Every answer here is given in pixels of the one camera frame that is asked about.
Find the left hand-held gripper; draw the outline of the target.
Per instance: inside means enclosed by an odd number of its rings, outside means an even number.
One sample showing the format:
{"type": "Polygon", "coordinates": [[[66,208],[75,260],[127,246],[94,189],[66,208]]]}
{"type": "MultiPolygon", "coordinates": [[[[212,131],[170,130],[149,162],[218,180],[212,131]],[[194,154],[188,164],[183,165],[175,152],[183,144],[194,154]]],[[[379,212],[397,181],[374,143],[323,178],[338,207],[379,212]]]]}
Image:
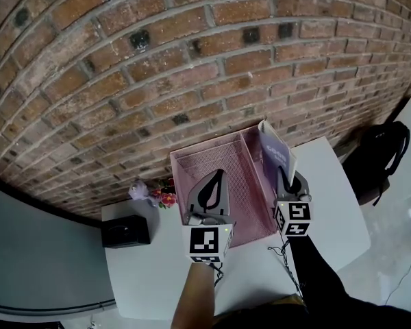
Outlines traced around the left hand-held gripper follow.
{"type": "Polygon", "coordinates": [[[234,224],[229,216],[227,174],[217,169],[191,189],[187,224],[182,226],[186,256],[193,263],[221,263],[232,242],[234,224]]]}

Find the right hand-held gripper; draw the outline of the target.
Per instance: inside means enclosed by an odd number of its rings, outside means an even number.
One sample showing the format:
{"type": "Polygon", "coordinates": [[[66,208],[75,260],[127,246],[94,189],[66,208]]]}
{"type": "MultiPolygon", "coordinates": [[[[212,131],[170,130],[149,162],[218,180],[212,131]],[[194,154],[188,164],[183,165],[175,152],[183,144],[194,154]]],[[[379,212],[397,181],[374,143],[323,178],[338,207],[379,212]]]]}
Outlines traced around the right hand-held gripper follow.
{"type": "Polygon", "coordinates": [[[278,166],[276,196],[273,216],[281,236],[306,236],[313,220],[313,202],[308,181],[300,172],[295,171],[290,186],[282,166],[278,166]]]}

